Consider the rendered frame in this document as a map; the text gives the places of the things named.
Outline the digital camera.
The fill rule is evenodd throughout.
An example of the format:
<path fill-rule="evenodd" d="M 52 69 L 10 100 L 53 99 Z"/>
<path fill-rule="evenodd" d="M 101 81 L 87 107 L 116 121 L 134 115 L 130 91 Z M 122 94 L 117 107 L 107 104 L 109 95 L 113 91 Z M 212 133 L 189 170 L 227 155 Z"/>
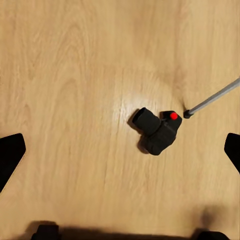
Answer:
<path fill-rule="evenodd" d="M 141 147 L 153 156 L 159 156 L 163 150 L 173 144 L 177 130 L 183 122 L 182 117 L 175 111 L 164 111 L 163 115 L 163 119 L 160 119 L 143 107 L 132 120 L 132 123 L 145 134 Z"/>

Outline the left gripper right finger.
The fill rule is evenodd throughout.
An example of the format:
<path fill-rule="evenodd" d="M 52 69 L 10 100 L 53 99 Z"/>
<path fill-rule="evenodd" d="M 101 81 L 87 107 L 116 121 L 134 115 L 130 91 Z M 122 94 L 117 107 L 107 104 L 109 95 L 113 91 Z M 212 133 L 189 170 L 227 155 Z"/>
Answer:
<path fill-rule="evenodd" d="M 227 135 L 224 151 L 228 155 L 229 159 L 235 165 L 240 173 L 240 135 L 235 133 L 229 133 Z"/>

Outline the camera tripod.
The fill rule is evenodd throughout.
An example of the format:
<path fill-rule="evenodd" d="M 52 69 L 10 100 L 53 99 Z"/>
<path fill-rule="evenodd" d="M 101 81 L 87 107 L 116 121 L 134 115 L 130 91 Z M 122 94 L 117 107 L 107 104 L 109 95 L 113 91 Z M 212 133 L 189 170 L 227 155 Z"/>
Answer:
<path fill-rule="evenodd" d="M 184 113 L 184 117 L 186 119 L 190 119 L 191 116 L 194 115 L 194 113 L 198 112 L 199 110 L 203 109 L 204 107 L 208 106 L 209 104 L 213 103 L 214 101 L 216 101 L 217 99 L 223 97 L 224 95 L 228 94 L 229 92 L 231 92 L 232 90 L 238 88 L 240 86 L 240 78 L 238 78 L 237 80 L 235 80 L 234 82 L 232 82 L 231 84 L 227 85 L 225 88 L 223 88 L 222 90 L 220 90 L 219 92 L 217 92 L 216 94 L 214 94 L 213 96 L 209 97 L 208 99 L 206 99 L 205 101 L 203 101 L 202 103 L 198 104 L 197 106 L 195 106 L 193 109 L 191 110 L 187 110 Z"/>

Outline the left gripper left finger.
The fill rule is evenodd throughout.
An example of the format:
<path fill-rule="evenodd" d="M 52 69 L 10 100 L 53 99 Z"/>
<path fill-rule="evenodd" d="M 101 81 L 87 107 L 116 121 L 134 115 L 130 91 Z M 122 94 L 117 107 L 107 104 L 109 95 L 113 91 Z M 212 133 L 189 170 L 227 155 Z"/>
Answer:
<path fill-rule="evenodd" d="M 21 133 L 0 138 L 0 193 L 26 152 Z"/>

